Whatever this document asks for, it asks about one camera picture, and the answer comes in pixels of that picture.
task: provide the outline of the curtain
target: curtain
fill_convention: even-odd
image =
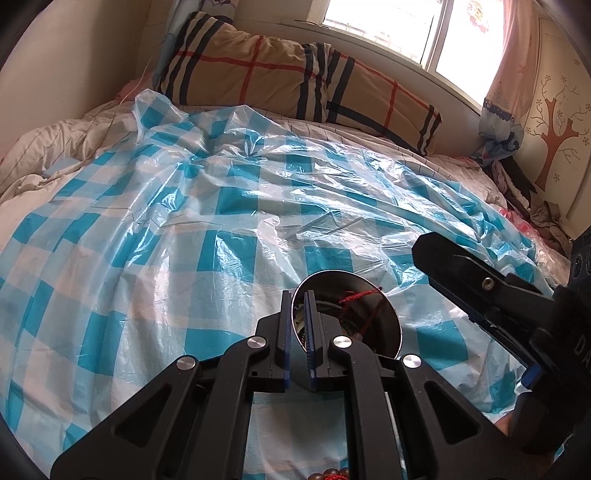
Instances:
[[[501,65],[480,117],[484,146],[473,158],[483,166],[513,155],[523,142],[534,99],[540,24],[532,0],[504,0],[505,39]]]

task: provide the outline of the blue checkered plastic sheet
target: blue checkered plastic sheet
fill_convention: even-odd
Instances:
[[[0,256],[0,412],[46,472],[178,356],[222,354],[319,270],[356,272],[415,352],[482,411],[522,367],[433,290],[411,247],[437,231],[550,294],[534,247],[460,184],[300,138],[246,106],[188,115],[146,90],[138,132],[28,215]],[[245,477],[346,461],[342,398],[258,395]]]

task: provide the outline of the tree wall decal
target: tree wall decal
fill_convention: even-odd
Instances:
[[[564,83],[564,86],[558,94],[556,94],[551,100],[548,99],[547,96],[547,89],[546,86],[548,82],[551,80],[550,75],[546,75],[544,79],[541,81],[542,84],[542,98],[544,101],[538,99],[535,101],[535,107],[538,111],[538,115],[530,117],[531,120],[535,121],[537,125],[534,128],[527,127],[525,129],[526,133],[532,135],[533,137],[541,137],[542,140],[546,143],[547,147],[547,155],[544,160],[544,166],[542,167],[542,171],[538,175],[538,178],[535,181],[535,184],[540,187],[543,191],[546,190],[546,183],[548,181],[548,174],[550,173],[550,167],[552,166],[552,162],[557,154],[562,153],[564,155],[564,159],[572,163],[573,157],[581,160],[579,157],[579,152],[576,148],[561,148],[562,144],[567,141],[569,138],[576,138],[579,136],[585,136],[589,133],[589,128],[584,132],[577,132],[573,129],[573,121],[582,121],[582,115],[585,115],[591,112],[591,104],[585,105],[585,109],[582,106],[579,107],[575,113],[570,115],[569,117],[564,116],[564,113],[559,108],[556,109],[557,102],[562,103],[565,100],[568,100],[568,95],[578,95],[577,87],[574,87],[572,90],[569,89],[566,78],[562,77],[561,80]],[[544,115],[544,108],[545,105],[547,110],[547,118],[545,119]],[[538,129],[545,127],[546,132],[538,131]],[[583,139],[583,142],[588,145],[589,140],[587,138]]]

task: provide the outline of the screw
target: screw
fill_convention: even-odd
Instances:
[[[267,341],[263,337],[250,337],[246,341],[246,344],[250,348],[263,348],[267,344]]]
[[[192,356],[182,356],[177,360],[177,368],[179,370],[191,370],[196,362]]]
[[[345,335],[340,335],[333,339],[333,343],[335,346],[339,348],[348,348],[351,346],[353,342],[349,337],[346,337]]]
[[[484,291],[491,291],[493,288],[495,288],[495,281],[492,278],[486,277],[482,280],[482,289]]]
[[[421,366],[421,359],[417,355],[407,355],[402,359],[402,363],[408,368],[418,368]]]

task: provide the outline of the pillow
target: pillow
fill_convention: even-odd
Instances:
[[[327,121],[382,135],[400,147],[433,152],[441,115],[398,82],[331,48]]]
[[[301,120],[326,120],[330,45],[251,35],[205,12],[183,25],[160,92],[181,105],[247,104]]]

